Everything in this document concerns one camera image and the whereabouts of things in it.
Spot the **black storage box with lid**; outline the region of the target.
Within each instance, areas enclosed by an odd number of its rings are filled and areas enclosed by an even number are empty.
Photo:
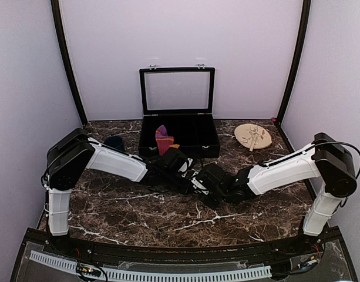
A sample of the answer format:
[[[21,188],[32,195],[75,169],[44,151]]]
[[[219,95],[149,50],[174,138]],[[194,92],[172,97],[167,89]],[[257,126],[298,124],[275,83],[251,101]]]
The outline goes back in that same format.
[[[139,70],[143,106],[140,155],[159,154],[155,131],[163,125],[183,153],[219,157],[213,119],[215,74],[214,67],[203,65]]]

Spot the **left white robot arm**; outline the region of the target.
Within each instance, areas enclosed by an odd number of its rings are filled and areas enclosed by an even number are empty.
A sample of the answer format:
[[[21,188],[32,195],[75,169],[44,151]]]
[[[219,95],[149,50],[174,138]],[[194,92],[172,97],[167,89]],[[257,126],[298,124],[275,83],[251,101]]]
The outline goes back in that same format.
[[[171,147],[163,156],[132,155],[88,136],[77,128],[47,152],[47,166],[41,177],[46,189],[47,231],[54,236],[52,247],[62,256],[75,251],[69,233],[70,194],[84,170],[98,170],[147,186],[168,183],[180,194],[199,193],[193,167],[198,158]]]

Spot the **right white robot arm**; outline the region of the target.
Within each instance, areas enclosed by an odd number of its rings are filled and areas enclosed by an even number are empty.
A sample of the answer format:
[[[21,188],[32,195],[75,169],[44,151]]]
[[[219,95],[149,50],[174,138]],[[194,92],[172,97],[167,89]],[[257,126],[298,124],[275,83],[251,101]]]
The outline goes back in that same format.
[[[303,221],[303,233],[291,243],[293,252],[303,255],[313,247],[314,237],[322,233],[342,201],[356,191],[360,168],[355,168],[350,148],[349,143],[318,133],[314,141],[302,149],[277,160],[246,167],[236,175],[215,163],[208,164],[191,177],[191,182],[202,201],[215,209],[221,202],[240,204],[278,187],[321,178],[321,190]]]

